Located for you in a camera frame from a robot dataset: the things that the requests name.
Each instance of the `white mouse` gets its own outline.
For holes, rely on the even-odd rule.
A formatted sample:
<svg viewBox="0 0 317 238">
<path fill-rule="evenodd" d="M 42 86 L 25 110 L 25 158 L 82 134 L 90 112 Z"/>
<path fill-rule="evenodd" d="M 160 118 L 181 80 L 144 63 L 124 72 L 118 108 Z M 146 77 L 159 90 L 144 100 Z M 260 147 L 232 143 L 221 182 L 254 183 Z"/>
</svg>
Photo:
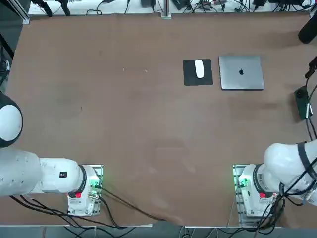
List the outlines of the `white mouse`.
<svg viewBox="0 0 317 238">
<path fill-rule="evenodd" d="M 204 71 L 204 64 L 201 59 L 195 60 L 195 68 L 196 68 L 196 75 L 198 78 L 203 78 L 205 75 Z"/>
</svg>

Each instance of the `silver laptop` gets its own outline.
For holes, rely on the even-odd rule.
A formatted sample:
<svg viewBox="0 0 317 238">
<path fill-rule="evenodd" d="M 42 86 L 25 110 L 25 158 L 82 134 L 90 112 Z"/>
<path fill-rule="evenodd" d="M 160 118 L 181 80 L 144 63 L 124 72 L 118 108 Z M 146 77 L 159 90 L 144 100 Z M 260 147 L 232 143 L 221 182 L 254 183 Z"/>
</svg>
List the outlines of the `silver laptop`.
<svg viewBox="0 0 317 238">
<path fill-rule="evenodd" d="M 264 90 L 260 56 L 219 56 L 223 90 Z"/>
</svg>

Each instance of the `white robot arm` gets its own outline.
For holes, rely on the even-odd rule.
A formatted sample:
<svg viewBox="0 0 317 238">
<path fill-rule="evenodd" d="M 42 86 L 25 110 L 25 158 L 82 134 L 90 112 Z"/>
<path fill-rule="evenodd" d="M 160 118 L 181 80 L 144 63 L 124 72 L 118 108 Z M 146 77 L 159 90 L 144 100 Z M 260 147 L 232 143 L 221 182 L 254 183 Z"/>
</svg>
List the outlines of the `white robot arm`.
<svg viewBox="0 0 317 238">
<path fill-rule="evenodd" d="M 245 200 L 248 216 L 260 217 L 273 202 L 276 194 L 283 194 L 300 176 L 307 173 L 289 193 L 306 191 L 294 197 L 317 206 L 315 181 L 317 174 L 312 162 L 317 158 L 317 140 L 294 145 L 274 143 L 264 154 L 264 164 L 247 165 L 239 177 L 239 186 Z"/>
<path fill-rule="evenodd" d="M 64 158 L 39 158 L 17 150 L 13 144 L 23 128 L 22 112 L 8 96 L 0 93 L 0 196 L 30 193 L 67 193 L 68 213 L 99 214 L 101 177 L 92 166 Z"/>
</svg>

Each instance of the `brown table surface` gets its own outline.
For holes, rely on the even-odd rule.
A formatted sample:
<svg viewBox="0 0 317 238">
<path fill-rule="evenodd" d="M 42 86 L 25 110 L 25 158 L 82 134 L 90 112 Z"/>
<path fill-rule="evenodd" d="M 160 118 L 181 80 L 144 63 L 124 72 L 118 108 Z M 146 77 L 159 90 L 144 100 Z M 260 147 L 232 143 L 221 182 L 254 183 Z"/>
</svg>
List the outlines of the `brown table surface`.
<svg viewBox="0 0 317 238">
<path fill-rule="evenodd" d="M 263 162 L 274 142 L 308 140 L 294 116 L 316 45 L 307 14 L 53 17 L 24 26 L 7 94 L 21 107 L 15 146 L 103 164 L 105 186 L 143 210 L 192 226 L 226 226 L 232 165 Z M 264 91 L 222 91 L 217 57 L 262 57 Z M 184 86 L 182 61 L 211 59 L 213 86 Z M 38 195 L 66 209 L 66 196 Z M 64 224 L 1 198 L 3 225 Z M 119 224 L 154 222 L 109 199 Z M 236 206 L 230 226 L 238 225 Z M 286 205 L 283 226 L 316 227 L 317 208 Z M 109 223 L 105 211 L 95 219 Z"/>
</svg>

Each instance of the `mouse pad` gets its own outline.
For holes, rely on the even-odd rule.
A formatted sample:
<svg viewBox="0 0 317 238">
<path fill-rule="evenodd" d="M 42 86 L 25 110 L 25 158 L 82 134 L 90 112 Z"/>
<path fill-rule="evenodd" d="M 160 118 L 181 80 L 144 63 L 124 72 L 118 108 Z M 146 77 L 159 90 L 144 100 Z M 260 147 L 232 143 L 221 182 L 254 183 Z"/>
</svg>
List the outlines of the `mouse pad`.
<svg viewBox="0 0 317 238">
<path fill-rule="evenodd" d="M 204 77 L 196 75 L 195 59 L 183 60 L 185 86 L 213 85 L 210 59 L 201 59 L 204 64 Z"/>
</svg>

